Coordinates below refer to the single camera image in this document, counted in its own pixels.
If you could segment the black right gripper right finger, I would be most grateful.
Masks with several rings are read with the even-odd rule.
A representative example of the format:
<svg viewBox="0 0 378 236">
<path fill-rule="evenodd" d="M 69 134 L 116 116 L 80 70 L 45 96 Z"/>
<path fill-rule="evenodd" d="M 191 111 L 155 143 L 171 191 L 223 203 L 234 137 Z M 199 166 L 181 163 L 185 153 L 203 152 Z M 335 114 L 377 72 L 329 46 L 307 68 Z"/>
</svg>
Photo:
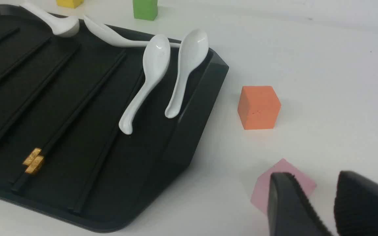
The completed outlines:
<svg viewBox="0 0 378 236">
<path fill-rule="evenodd" d="M 334 218 L 341 236 L 378 236 L 378 183 L 353 171 L 341 171 Z"/>
</svg>

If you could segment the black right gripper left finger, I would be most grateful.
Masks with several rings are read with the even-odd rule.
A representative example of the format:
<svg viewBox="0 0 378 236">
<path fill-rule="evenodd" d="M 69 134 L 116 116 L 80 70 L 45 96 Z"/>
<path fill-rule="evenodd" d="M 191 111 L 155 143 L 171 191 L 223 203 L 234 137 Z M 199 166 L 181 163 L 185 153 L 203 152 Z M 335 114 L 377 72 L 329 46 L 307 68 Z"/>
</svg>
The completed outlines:
<svg viewBox="0 0 378 236">
<path fill-rule="evenodd" d="M 291 173 L 270 175 L 267 203 L 270 236 L 332 236 Z"/>
</svg>

